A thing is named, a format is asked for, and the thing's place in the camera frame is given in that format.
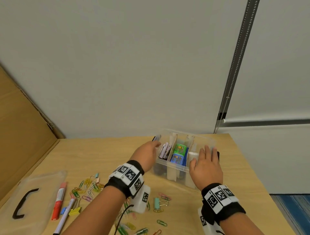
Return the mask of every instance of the cardboard panel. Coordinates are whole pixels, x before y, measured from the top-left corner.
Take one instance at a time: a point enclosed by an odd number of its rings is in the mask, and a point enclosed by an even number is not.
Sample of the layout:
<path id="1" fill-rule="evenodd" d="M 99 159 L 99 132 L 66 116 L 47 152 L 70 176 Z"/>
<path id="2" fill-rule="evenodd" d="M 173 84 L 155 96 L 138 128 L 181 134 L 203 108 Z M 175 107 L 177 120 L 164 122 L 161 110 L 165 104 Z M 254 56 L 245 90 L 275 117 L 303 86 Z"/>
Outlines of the cardboard panel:
<path id="1" fill-rule="evenodd" d="M 39 112 L 0 68 L 0 200 L 56 140 Z"/>

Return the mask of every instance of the blue carpet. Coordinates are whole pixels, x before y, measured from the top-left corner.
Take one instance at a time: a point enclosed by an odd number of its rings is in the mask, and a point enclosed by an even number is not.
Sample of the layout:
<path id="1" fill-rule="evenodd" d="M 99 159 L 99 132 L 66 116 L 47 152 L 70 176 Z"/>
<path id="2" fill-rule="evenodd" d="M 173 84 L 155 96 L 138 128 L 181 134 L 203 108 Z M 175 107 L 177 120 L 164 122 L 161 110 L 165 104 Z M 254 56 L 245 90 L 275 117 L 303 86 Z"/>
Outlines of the blue carpet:
<path id="1" fill-rule="evenodd" d="M 310 235 L 310 195 L 271 195 L 297 235 Z"/>

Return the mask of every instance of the box handle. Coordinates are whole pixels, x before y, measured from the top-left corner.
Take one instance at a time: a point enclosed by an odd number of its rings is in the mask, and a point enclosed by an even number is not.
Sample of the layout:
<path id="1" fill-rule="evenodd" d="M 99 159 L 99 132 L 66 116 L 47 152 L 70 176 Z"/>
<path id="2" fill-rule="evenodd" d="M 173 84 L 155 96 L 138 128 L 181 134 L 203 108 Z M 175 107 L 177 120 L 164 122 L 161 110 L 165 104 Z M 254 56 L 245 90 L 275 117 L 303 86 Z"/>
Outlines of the box handle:
<path id="1" fill-rule="evenodd" d="M 30 193 L 36 192 L 36 191 L 38 191 L 38 190 L 39 190 L 39 188 L 32 189 L 32 190 L 28 191 L 28 192 L 23 196 L 23 198 L 22 198 L 21 201 L 18 203 L 18 205 L 17 205 L 17 207 L 16 207 L 16 209 L 15 209 L 15 211 L 14 211 L 14 213 L 13 213 L 13 216 L 12 216 L 13 219 L 21 219 L 21 218 L 23 218 L 23 217 L 25 216 L 25 215 L 18 215 L 17 213 L 18 213 L 19 209 L 23 206 L 24 202 L 26 201 L 27 196 L 28 196 Z"/>

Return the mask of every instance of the white wall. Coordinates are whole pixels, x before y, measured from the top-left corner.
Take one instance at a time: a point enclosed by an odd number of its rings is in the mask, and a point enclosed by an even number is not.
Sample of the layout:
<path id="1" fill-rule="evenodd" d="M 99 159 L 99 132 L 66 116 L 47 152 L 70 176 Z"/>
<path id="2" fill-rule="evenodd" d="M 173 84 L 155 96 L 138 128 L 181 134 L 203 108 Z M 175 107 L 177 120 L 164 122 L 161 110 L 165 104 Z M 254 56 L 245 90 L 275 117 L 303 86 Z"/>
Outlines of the white wall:
<path id="1" fill-rule="evenodd" d="M 269 193 L 310 193 L 310 124 L 223 127 Z"/>
<path id="2" fill-rule="evenodd" d="M 246 3 L 4 0 L 0 62 L 68 138 L 212 133 Z"/>
<path id="3" fill-rule="evenodd" d="M 310 119 L 310 1 L 260 1 L 226 121 Z"/>

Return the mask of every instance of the black cable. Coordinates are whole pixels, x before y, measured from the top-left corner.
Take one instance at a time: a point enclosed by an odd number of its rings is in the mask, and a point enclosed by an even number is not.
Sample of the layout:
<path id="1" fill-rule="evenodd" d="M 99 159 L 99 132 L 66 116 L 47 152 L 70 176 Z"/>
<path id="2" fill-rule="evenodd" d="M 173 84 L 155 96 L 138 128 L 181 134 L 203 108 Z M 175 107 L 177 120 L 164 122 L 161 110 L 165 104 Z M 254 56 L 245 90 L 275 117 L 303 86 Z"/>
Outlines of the black cable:
<path id="1" fill-rule="evenodd" d="M 129 206 L 127 206 L 126 209 L 123 211 L 121 217 L 119 218 L 118 224 L 117 224 L 117 226 L 115 227 L 115 233 L 114 233 L 114 235 L 116 235 L 117 228 L 118 228 L 118 226 L 119 226 L 119 223 L 121 222 L 121 219 L 122 219 L 123 215 L 125 214 L 126 210 L 127 210 L 129 207 L 131 207 L 131 206 L 134 206 L 134 205 L 129 205 Z"/>

